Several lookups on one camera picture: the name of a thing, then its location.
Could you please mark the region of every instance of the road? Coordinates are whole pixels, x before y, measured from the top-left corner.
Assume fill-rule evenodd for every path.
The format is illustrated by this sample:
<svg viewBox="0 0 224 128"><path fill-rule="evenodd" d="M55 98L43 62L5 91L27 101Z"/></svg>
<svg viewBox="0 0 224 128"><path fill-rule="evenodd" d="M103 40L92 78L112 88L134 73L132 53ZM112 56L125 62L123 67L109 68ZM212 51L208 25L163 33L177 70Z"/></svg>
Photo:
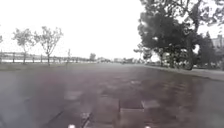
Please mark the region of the road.
<svg viewBox="0 0 224 128"><path fill-rule="evenodd" d="M0 72L0 128L223 128L224 81L77 64Z"/></svg>

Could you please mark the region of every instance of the overcast sky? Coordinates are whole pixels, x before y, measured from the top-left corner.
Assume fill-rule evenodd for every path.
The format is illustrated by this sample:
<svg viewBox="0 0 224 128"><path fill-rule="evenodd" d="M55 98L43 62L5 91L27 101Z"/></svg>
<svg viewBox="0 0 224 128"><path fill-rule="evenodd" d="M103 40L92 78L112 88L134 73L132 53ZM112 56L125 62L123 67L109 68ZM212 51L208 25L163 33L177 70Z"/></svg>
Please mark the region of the overcast sky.
<svg viewBox="0 0 224 128"><path fill-rule="evenodd" d="M22 51L11 40L15 28L40 30L41 26L60 27L64 36L54 55L89 57L139 57L133 52L141 42L137 26L143 7L139 0L5 0L1 1L0 34L2 51ZM217 28L203 27L201 32ZM40 46L32 53L44 53Z"/></svg>

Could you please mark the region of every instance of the leafy tree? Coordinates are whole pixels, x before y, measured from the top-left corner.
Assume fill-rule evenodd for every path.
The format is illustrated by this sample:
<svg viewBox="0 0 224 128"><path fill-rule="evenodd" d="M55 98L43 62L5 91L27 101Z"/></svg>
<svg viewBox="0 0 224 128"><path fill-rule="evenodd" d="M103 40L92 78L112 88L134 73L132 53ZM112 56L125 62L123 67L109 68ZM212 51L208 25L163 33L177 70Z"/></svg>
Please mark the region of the leafy tree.
<svg viewBox="0 0 224 128"><path fill-rule="evenodd" d="M213 47L212 40L207 32L206 37L201 39L200 49L198 52L199 64L208 64L208 68L211 68L211 62L216 63L216 55Z"/></svg>
<svg viewBox="0 0 224 128"><path fill-rule="evenodd" d="M50 65L50 55L54 51L54 48L56 47L60 38L63 36L63 33L61 32L60 28L56 28L52 31L46 26L42 27L42 31L43 32L40 35L35 32L34 39L36 42L39 42L43 47L48 58L48 65Z"/></svg>
<svg viewBox="0 0 224 128"><path fill-rule="evenodd" d="M91 53L90 56L89 56L89 59L91 61L94 61L96 59L96 54L95 53Z"/></svg>
<svg viewBox="0 0 224 128"><path fill-rule="evenodd" d="M12 39L16 40L17 44L23 48L24 51L23 63L25 64L27 52L35 45L33 35L29 29L25 30L16 29L16 31L13 34L14 37Z"/></svg>
<svg viewBox="0 0 224 128"><path fill-rule="evenodd" d="M152 57L152 51L151 49L148 49L148 48L144 48L143 49L143 59L147 60L147 59L150 59Z"/></svg>
<svg viewBox="0 0 224 128"><path fill-rule="evenodd" d="M141 60L142 53L143 53L143 46L142 44L138 44L138 49L134 49L134 52L139 53L139 60Z"/></svg>
<svg viewBox="0 0 224 128"><path fill-rule="evenodd" d="M224 0L209 1L217 5L214 13L206 0L140 1L145 7L145 12L141 14L138 29L144 46L162 49L168 52L171 58L176 50L186 49L188 70L193 67L192 49L199 40L197 35L199 26L223 23Z"/></svg>

